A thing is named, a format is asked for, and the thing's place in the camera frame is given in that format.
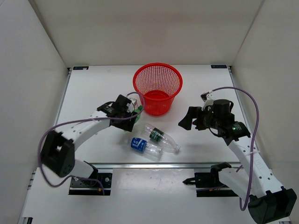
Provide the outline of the green plastic bottle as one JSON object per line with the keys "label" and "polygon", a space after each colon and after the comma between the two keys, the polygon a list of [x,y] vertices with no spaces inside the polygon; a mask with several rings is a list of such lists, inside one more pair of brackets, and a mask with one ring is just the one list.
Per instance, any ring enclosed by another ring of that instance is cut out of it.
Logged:
{"label": "green plastic bottle", "polygon": [[138,116],[136,116],[136,119],[135,119],[135,123],[140,119],[141,111],[142,110],[143,110],[143,106],[142,105],[138,106],[138,108],[134,110],[134,112],[138,113]]}

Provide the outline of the clear bottle green label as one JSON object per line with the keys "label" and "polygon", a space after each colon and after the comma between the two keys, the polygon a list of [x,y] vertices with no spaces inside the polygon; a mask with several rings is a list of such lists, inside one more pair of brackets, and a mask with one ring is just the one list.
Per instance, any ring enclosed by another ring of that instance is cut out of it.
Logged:
{"label": "clear bottle green label", "polygon": [[154,143],[157,143],[158,145],[166,148],[169,152],[178,154],[180,151],[181,146],[177,144],[171,136],[149,123],[144,124],[141,133],[143,136],[149,138]]}

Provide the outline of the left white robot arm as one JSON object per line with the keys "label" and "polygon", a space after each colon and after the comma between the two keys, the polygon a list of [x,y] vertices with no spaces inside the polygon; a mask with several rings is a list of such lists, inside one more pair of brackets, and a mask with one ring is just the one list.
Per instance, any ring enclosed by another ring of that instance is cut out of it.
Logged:
{"label": "left white robot arm", "polygon": [[75,159],[76,150],[98,132],[114,126],[131,132],[137,112],[137,100],[119,95],[115,101],[99,106],[87,121],[76,121],[65,130],[52,130],[45,139],[40,153],[41,164],[59,177],[82,177],[82,182],[92,187],[98,181],[96,168]]}

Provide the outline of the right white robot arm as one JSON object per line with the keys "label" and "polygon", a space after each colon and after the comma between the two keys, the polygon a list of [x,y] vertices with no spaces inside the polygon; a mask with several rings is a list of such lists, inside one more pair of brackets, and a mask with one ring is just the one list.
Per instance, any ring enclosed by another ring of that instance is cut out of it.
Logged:
{"label": "right white robot arm", "polygon": [[226,185],[247,206],[257,224],[266,224],[290,216],[297,200],[293,189],[286,189],[274,176],[255,149],[253,135],[247,127],[235,120],[231,112],[234,104],[226,99],[207,100],[206,106],[190,106],[179,122],[185,130],[195,126],[197,130],[215,129],[216,137],[223,138],[237,156],[248,179],[224,163],[218,164],[210,174],[214,186]]}

